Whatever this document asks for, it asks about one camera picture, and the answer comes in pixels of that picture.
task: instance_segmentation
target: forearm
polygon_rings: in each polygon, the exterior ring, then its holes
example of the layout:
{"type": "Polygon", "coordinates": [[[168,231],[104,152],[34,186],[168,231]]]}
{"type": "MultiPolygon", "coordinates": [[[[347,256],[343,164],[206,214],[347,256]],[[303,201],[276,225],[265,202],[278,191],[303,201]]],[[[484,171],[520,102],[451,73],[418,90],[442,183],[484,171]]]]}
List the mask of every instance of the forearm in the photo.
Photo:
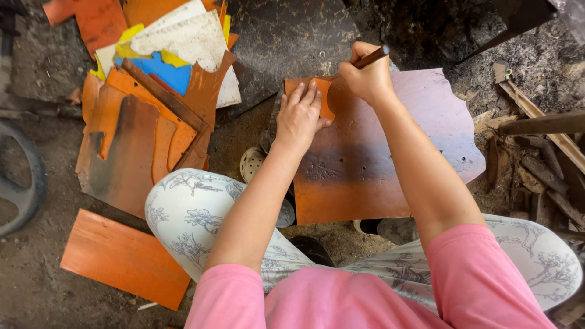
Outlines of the forearm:
{"type": "Polygon", "coordinates": [[[385,95],[378,115],[400,186],[417,222],[423,249],[459,224],[483,224],[475,200],[440,151],[394,94],[385,95]]]}
{"type": "Polygon", "coordinates": [[[237,263],[260,273],[284,196],[302,158],[297,153],[275,141],[262,167],[223,220],[205,270],[237,263]]]}

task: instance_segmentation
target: wheel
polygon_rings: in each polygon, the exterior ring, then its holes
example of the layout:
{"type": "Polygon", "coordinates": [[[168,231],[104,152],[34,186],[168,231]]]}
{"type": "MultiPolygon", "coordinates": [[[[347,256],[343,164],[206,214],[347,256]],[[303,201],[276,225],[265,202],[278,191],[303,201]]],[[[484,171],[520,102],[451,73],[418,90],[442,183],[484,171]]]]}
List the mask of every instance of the wheel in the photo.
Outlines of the wheel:
{"type": "Polygon", "coordinates": [[[35,143],[28,138],[12,121],[0,119],[0,137],[13,137],[25,151],[29,162],[32,184],[23,187],[0,173],[0,198],[7,199],[18,207],[18,216],[0,225],[0,237],[22,229],[39,211],[47,191],[47,177],[40,152],[35,143]]]}

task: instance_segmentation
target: leg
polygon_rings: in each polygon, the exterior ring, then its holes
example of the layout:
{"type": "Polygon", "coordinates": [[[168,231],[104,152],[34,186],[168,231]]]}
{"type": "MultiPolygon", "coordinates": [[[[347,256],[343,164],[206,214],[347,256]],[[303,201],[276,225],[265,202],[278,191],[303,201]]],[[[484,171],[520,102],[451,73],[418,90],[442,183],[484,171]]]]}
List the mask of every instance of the leg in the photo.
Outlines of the leg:
{"type": "MultiPolygon", "coordinates": [[[[484,218],[543,310],[560,304],[577,291],[583,276],[579,260],[555,233],[530,221],[487,214],[484,218]]],[[[375,274],[399,295],[413,299],[436,313],[431,273],[419,240],[346,266],[345,269],[375,274]]]]}
{"type": "MultiPolygon", "coordinates": [[[[181,169],[167,175],[150,192],[146,221],[195,282],[202,275],[223,218],[245,188],[245,184],[226,176],[181,169]]],[[[293,271],[313,265],[275,228],[262,262],[264,291],[270,291],[293,271]]]]}

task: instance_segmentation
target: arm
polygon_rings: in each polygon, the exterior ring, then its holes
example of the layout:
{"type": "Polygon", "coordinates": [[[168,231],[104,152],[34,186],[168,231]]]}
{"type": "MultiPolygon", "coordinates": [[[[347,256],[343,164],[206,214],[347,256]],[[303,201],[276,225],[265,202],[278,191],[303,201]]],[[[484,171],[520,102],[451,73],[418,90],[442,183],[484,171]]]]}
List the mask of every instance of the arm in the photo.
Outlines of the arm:
{"type": "Polygon", "coordinates": [[[270,153],[223,220],[205,270],[219,264],[237,263],[260,273],[280,206],[298,165],[315,132],[331,125],[330,120],[319,118],[321,92],[315,84],[309,86],[301,100],[303,89],[304,84],[299,84],[290,100],[283,95],[270,153]]]}
{"type": "MultiPolygon", "coordinates": [[[[378,49],[356,42],[351,62],[378,49]]],[[[394,94],[389,59],[358,70],[343,62],[339,72],[350,89],[374,108],[384,129],[400,187],[417,222],[423,250],[434,237],[460,224],[486,222],[453,167],[437,150],[394,94]]]]}

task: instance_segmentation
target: stack of leather scraps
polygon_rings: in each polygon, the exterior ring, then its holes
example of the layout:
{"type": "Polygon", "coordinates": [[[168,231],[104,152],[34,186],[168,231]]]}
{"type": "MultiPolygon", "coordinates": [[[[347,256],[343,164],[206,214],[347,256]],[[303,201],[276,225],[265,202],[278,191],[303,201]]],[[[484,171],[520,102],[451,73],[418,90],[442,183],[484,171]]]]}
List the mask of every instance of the stack of leather scraps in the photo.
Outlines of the stack of leather scraps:
{"type": "MultiPolygon", "coordinates": [[[[52,0],[44,10],[53,26],[75,16],[97,63],[82,93],[81,190],[144,219],[164,176],[208,168],[215,110],[241,102],[227,4],[52,0]]],[[[155,237],[83,209],[61,267],[174,310],[190,281],[155,237]]]]}

